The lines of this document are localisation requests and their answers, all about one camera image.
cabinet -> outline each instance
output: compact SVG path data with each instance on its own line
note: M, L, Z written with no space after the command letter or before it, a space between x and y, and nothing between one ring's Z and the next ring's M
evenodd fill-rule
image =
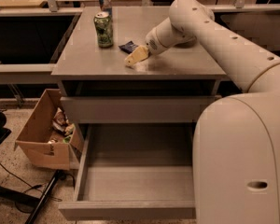
M149 57L147 69L124 66L119 49L167 17L168 7L114 7L114 46L97 46L85 7L52 75L68 118L84 138L74 200L67 219L191 218L195 216L192 123L228 79L197 42Z

concrete floor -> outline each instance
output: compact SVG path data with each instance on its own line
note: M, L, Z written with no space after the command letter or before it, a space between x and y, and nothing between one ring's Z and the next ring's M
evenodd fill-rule
M30 185L48 184L51 177L54 174L54 170L34 167L22 150L19 147L15 147L15 139L20 133L26 120L30 117L33 111L33 105L27 105L21 109L17 109L14 105L5 105L5 115L7 116L6 128L9 128L12 133L9 137L0 145L0 162L13 174L24 179ZM14 189L19 192L28 190L28 186L9 174L0 166L0 186ZM65 180L58 181L55 186L52 195L63 201L72 201L73 199L73 183L70 176ZM30 191L30 195L39 197L40 192ZM58 210L59 202L49 199L45 207L39 213L35 224L194 224L195 220L122 220L122 221L67 221ZM8 223L25 223L29 214L22 213L16 208L16 205L12 201L8 201L0 198L0 224Z

gray countertop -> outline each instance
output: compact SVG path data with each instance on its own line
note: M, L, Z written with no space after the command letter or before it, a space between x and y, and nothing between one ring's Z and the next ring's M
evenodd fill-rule
M114 46L100 49L93 18L98 7L85 7L52 74L59 79L208 79L226 74L197 42L174 47L144 61L145 71L124 65L119 45L145 44L146 34L167 18L168 7L113 7Z

closed drawer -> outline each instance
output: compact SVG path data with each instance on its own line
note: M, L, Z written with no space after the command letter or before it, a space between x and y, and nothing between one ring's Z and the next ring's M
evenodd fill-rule
M189 124L96 124L68 220L194 218Z
M193 122L214 101L212 96L62 98L74 123Z

silver can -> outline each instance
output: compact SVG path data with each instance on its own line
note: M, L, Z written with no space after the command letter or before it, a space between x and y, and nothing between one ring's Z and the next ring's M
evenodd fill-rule
M101 11L95 15L93 21L99 47L108 48L113 46L113 26L109 13Z
M111 0L99 0L100 8L102 11L107 11L112 18L112 5Z

